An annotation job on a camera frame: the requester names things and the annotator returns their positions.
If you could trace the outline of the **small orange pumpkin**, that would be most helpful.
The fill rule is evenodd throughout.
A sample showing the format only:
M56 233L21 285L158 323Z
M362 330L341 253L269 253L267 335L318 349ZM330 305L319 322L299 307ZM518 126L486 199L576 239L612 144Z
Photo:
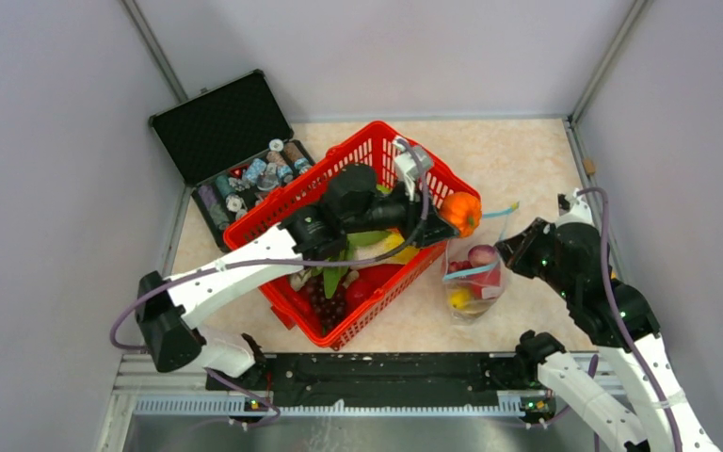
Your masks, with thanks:
M454 192L444 198L439 214L457 229L459 238L466 238L479 226L483 215L482 204L473 194Z

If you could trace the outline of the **purple red onion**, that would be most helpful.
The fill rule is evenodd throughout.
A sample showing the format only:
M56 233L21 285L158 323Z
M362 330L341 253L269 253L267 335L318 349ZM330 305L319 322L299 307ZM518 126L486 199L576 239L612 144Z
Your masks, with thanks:
M476 245L468 250L467 260L472 267L483 267L495 265L499 255L491 245Z

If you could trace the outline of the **clear zip top bag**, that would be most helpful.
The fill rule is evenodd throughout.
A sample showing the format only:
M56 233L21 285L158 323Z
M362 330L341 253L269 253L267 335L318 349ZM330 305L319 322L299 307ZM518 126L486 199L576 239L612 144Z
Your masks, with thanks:
M442 257L445 303L458 323L473 323L497 302L508 286L508 270L494 248L506 237L508 223L520 204L485 213L469 236L451 240Z

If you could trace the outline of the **red grape bunch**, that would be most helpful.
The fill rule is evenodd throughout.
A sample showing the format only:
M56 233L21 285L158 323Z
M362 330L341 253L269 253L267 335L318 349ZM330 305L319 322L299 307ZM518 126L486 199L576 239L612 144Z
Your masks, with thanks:
M464 261L451 261L447 265L446 272L448 274L456 273L463 270L468 270L473 268L474 266L467 260Z

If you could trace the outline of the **red plastic shopping basket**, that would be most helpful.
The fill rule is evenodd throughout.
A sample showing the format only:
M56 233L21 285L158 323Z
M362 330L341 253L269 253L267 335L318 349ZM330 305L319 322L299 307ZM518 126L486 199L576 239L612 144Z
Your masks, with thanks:
M284 188L275 189L262 204L251 209L225 230L224 242L230 250L236 250L294 214L298 208L317 202L326 191L329 180L351 163L371 166L376 172L378 183L393 187L396 176L394 159L399 154L393 145L396 136L401 135L383 121L372 121L365 125L343 143L330 148L326 156L306 174L297 177ZM297 325L316 346L339 350L437 261L444 254L446 246L443 242L420 250L408 264L376 290L370 299L326 335L317 331L315 320L293 318L286 303L286 292L292 289L287 280L278 278L262 285L259 290L269 300L271 310L287 328Z

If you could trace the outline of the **dark purple grape bunch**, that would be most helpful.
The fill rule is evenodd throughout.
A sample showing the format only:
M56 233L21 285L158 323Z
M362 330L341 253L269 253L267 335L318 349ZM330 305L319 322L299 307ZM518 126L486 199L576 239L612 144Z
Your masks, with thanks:
M301 288L300 293L308 301L317 331L322 335L333 331L345 319L348 312L345 292L345 286L340 283L333 294L327 296L322 276L310 278Z

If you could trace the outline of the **red chili pepper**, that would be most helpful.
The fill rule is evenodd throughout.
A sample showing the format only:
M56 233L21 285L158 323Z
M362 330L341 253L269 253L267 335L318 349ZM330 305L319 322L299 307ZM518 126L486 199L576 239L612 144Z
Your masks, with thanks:
M298 291L289 289L286 292L286 303L293 318L310 319L314 314L309 298L304 298Z

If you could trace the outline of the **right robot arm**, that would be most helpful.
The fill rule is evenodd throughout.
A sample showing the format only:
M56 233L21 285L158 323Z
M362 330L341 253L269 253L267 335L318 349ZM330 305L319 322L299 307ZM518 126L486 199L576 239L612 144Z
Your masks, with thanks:
M718 450L674 374L649 302L612 278L604 234L584 221L538 218L495 248L506 268L542 280L565 301L629 403L603 389L548 332L521 336L514 363L521 385L552 390L611 451Z

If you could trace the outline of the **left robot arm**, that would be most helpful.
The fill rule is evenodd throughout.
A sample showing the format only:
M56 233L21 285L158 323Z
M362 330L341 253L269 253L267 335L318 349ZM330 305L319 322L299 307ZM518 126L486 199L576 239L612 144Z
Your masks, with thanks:
M350 234L391 229L404 237L394 249L367 259L341 259ZM199 363L252 389L265 373L257 346L246 334L208 336L200 327L207 317L259 286L308 267L370 266L408 246L429 248L459 233L435 207L424 172L403 171L391 192L383 194L372 167L351 164L328 180L317 202L223 257L148 289L133 308L136 323L157 372Z

